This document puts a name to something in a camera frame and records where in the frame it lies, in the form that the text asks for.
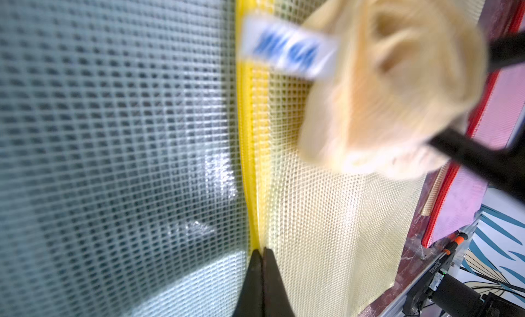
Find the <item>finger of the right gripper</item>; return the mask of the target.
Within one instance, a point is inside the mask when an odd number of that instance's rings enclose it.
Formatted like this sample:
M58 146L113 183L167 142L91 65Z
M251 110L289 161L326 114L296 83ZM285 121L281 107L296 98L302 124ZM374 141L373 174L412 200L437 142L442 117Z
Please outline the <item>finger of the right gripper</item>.
M523 64L525 58L524 36L524 31L519 31L490 42L488 71L498 71L516 64Z
M524 201L523 128L511 146L501 150L492 150L452 129L441 132L429 144L497 189Z

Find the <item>cream wiping cloth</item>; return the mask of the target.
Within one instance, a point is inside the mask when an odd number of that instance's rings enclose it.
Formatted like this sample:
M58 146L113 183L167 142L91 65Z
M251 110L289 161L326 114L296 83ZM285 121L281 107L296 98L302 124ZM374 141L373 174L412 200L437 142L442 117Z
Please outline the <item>cream wiping cloth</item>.
M457 0L327 0L301 25L252 13L239 55L311 80L297 140L305 161L396 180L447 163L429 142L464 130L488 63Z

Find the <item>pink red-zip mesh bag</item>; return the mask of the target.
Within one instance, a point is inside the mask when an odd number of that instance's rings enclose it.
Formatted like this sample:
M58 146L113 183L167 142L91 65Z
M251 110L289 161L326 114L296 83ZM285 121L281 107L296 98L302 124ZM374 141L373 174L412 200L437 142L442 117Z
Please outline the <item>pink red-zip mesh bag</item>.
M489 78L465 135L448 130L432 144L452 158L437 193L423 247L470 224L488 185L524 200L524 4L506 36L489 47Z

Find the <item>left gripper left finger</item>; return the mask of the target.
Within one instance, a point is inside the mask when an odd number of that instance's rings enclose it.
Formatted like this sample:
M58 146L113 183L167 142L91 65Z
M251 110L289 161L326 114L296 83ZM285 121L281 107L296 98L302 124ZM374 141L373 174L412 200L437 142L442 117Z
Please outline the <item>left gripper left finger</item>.
M246 276L233 317L263 317L263 259L260 251L252 252Z

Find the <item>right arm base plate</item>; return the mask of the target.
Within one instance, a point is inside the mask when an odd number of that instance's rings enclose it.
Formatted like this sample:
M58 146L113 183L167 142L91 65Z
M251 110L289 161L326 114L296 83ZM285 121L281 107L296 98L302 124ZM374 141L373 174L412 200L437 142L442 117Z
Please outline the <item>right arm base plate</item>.
M420 316L424 301L430 295L430 285L444 266L448 266L450 255L443 254L438 258L431 267L422 275L422 277L409 290L405 303L403 304L402 313L404 316Z

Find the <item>green-zip clear mesh bag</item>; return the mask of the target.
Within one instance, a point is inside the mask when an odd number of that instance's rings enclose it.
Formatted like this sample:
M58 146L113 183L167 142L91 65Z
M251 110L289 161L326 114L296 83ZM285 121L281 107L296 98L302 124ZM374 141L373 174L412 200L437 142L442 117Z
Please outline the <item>green-zip clear mesh bag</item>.
M235 0L1 0L1 315L231 316Z

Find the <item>yellow mesh document bag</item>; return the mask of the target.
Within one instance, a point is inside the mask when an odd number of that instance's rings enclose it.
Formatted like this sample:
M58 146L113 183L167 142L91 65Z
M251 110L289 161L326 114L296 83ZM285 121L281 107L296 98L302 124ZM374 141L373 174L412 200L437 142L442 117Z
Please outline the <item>yellow mesh document bag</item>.
M425 204L423 205L421 209L421 215L422 216L430 216L433 210L433 207L436 204L436 200L438 198L438 194L442 188L442 184L444 182L444 179L447 175L448 169L450 167L450 164L447 163L445 166L443 166L439 172L436 174L436 177L434 178L434 181L431 184L431 188L429 191L429 194L427 196L427 199L425 200Z

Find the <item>yellow-green mesh document bag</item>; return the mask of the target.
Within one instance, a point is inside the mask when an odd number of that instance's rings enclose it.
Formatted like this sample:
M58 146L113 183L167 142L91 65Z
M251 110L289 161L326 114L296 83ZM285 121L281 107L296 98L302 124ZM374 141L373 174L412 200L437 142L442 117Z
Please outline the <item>yellow-green mesh document bag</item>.
M357 316L395 282L428 173L396 180L305 161L297 141L311 80L239 55L247 15L301 25L326 1L236 0L243 186L251 246L274 252L294 314ZM485 0L457 1L477 24Z

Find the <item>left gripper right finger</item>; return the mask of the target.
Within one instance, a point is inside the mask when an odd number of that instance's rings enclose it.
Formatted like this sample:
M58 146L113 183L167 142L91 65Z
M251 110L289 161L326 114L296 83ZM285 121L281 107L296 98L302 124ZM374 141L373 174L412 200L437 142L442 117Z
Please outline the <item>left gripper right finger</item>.
M295 317L274 252L265 248L262 258L264 316Z

